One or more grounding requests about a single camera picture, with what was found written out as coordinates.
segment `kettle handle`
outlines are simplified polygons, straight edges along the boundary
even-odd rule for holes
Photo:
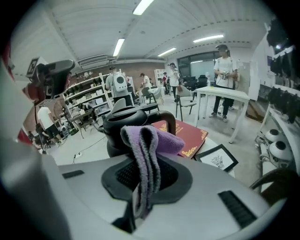
[[[176,120],[172,113],[168,111],[157,111],[148,114],[147,123],[165,120],[167,122],[167,132],[176,135]]]

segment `black kettle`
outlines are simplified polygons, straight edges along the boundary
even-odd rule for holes
[[[165,120],[167,131],[176,134],[176,121],[173,114],[167,111],[149,111],[147,106],[126,107],[108,115],[103,121],[103,132],[107,137],[107,152],[109,157],[115,157],[130,153],[131,150],[121,139],[121,128],[124,126],[144,126],[154,122]]]

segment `cap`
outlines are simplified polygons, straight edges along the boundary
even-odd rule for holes
[[[216,48],[217,48],[219,51],[225,51],[225,52],[228,51],[228,47],[227,47],[227,45],[225,45],[225,44],[217,45]]]

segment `air conditioner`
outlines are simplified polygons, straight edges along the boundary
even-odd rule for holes
[[[109,62],[109,59],[106,55],[97,55],[78,61],[82,69],[96,68],[103,65],[106,65]]]

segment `white shirt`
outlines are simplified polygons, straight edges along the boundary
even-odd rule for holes
[[[145,88],[151,88],[152,84],[150,83],[150,79],[148,76],[144,76],[144,86]]]
[[[123,97],[123,96],[127,96],[129,94],[128,90],[124,90],[121,92],[118,92],[114,86],[113,86],[113,75],[110,74],[107,78],[106,78],[106,82],[105,82],[105,86],[106,89],[109,88],[112,92],[112,97],[113,98],[119,98],[119,97]]]
[[[177,87],[179,85],[179,73],[177,68],[172,70],[171,75],[170,75],[170,86],[171,87]]]
[[[233,73],[234,70],[237,70],[235,62],[231,57],[228,58],[218,58],[215,64],[214,69],[216,71],[220,72],[229,72]],[[226,79],[222,79],[220,75],[217,76],[217,82],[216,84],[218,86],[227,87],[227,88],[233,88],[233,78],[229,77]]]
[[[52,126],[54,123],[52,122],[49,114],[51,111],[47,107],[41,107],[37,113],[37,118],[42,122],[45,129]]]

